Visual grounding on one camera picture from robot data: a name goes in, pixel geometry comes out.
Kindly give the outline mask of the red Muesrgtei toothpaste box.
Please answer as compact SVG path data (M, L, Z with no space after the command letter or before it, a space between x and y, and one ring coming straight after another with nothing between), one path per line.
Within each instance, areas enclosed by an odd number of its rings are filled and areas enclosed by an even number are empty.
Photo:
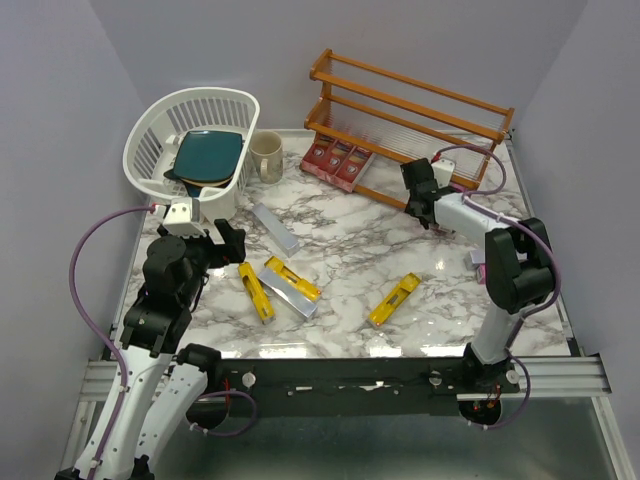
M373 157L373 152L354 147L334 175L336 185L347 192L352 192Z

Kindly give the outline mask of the red 3D toothpaste box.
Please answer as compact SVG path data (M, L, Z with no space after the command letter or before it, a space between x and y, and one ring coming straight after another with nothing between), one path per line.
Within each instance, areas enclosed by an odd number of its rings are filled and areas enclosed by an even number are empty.
M334 140L326 149L322 160L320 161L320 178L323 181L329 182L345 159L349 156L349 153L353 150L354 145L352 143Z

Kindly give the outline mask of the pink Curaprox box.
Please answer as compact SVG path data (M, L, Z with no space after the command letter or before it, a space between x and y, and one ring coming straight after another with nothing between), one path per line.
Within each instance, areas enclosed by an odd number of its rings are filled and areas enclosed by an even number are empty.
M485 285L487 281L487 269L485 264L480 264L476 269L476 281L480 285Z
M449 185L438 190L438 199L434 203L435 223L439 230L455 232L460 226L461 192Z

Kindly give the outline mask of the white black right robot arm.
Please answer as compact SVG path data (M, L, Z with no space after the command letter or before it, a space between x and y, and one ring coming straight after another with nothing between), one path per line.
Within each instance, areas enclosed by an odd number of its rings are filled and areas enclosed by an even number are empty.
M485 287L491 305L465 347L460 379L480 392L507 368L509 353L525 319L555 303L560 274L546 227L537 218L516 220L471 199L469 192L439 187L427 158L401 166L409 200L405 212L429 229L459 233L485 254Z

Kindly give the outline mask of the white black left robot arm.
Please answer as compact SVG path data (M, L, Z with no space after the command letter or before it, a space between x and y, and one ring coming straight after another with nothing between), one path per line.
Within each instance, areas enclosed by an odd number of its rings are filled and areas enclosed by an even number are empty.
M117 367L86 447L59 479L150 479L170 437L200 395L222 382L219 351L179 343L211 269L246 258L242 229L214 223L215 243L195 223L163 223L147 248L144 282L125 314L113 352Z

